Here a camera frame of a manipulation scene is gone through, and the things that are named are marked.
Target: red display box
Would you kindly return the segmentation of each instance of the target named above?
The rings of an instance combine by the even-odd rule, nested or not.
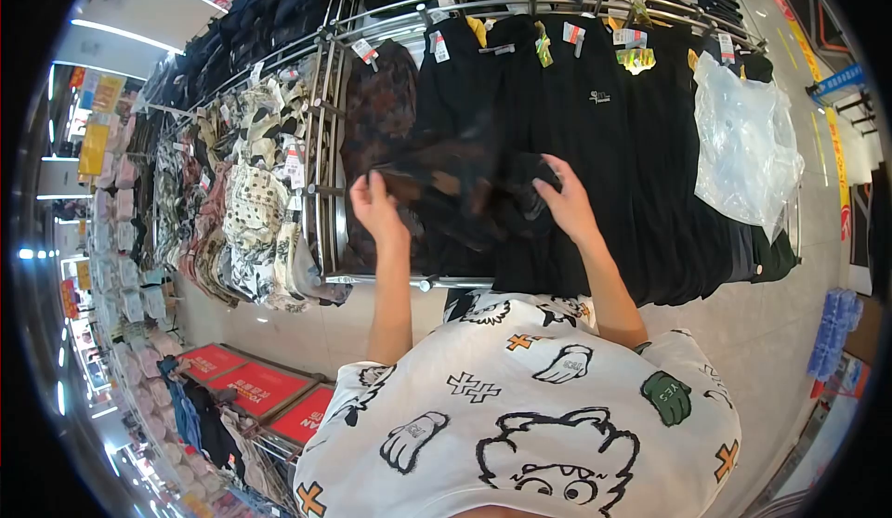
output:
[[[177,359],[188,358],[192,360],[192,366],[186,370],[198,382],[208,382],[228,373],[233,369],[243,366],[247,359],[238,356],[217,344],[208,344],[202,348],[196,348],[177,356]]]
[[[269,428],[299,446],[305,446],[318,431],[334,391],[327,384],[317,385],[295,407],[271,423]]]
[[[307,388],[312,379],[285,374],[249,361],[208,383],[214,389],[238,390],[235,404],[257,419],[282,409]]]

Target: store aisle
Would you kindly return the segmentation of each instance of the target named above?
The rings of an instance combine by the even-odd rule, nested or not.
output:
[[[797,145],[806,161],[800,210],[803,264],[779,282],[725,284],[705,301],[642,308],[652,334],[689,328],[729,388],[741,416],[743,439],[736,471],[706,516],[740,515],[795,443],[811,407],[806,363],[820,322],[824,294],[845,286],[847,243],[840,241],[840,194],[826,117],[806,97],[812,76],[774,0],[743,0],[748,24],[769,40],[778,86],[792,102]],[[823,76],[830,70],[820,64]],[[845,148],[861,137],[840,119]],[[258,356],[335,378],[337,369],[364,358],[374,288],[358,286],[341,308],[291,315],[241,304],[228,309],[177,280],[186,299],[178,313],[195,344],[226,342]],[[412,290],[418,342],[440,323],[445,289]]]

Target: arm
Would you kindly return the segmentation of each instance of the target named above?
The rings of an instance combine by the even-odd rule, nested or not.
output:
[[[408,285],[409,235],[387,194],[384,178],[371,172],[350,189],[353,212],[374,238],[374,318],[366,357],[392,366],[412,349],[412,313]]]
[[[573,240],[583,257],[601,338],[635,348],[647,341],[648,332],[619,276],[617,263],[597,229],[589,195],[569,164],[549,154],[542,157],[560,179],[561,192],[540,179],[534,179],[533,185],[548,203],[555,222]]]

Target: patterned shirt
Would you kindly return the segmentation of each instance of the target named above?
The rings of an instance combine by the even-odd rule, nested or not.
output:
[[[590,301],[474,292],[396,365],[347,365],[297,464],[304,516],[689,517],[727,482],[741,426],[685,330],[634,350]]]

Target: green glove print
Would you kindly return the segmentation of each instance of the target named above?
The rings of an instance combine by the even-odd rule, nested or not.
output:
[[[666,371],[657,371],[641,385],[641,396],[646,398],[663,420],[672,427],[690,415],[690,387]]]

